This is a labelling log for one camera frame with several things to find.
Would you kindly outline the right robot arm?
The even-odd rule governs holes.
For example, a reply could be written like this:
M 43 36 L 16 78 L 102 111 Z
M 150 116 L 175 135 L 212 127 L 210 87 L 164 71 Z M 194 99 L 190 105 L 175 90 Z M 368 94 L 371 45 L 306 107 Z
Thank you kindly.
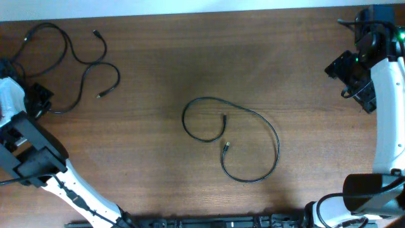
M 325 73 L 341 80 L 341 96 L 377 117 L 377 144 L 370 174 L 350 174 L 342 192 L 304 209 L 300 227 L 373 227 L 404 215 L 404 27 L 391 6 L 371 5 L 351 22 L 356 52 L 343 52 Z

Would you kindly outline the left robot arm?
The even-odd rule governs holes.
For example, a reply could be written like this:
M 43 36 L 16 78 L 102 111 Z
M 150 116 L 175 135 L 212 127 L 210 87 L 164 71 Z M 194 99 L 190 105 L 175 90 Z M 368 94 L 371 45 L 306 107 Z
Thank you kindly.
M 51 96 L 39 84 L 27 85 L 10 60 L 1 60 L 1 168 L 13 182 L 56 195 L 91 227 L 135 227 L 127 212 L 83 180 L 65 147 L 37 123 L 50 110 Z

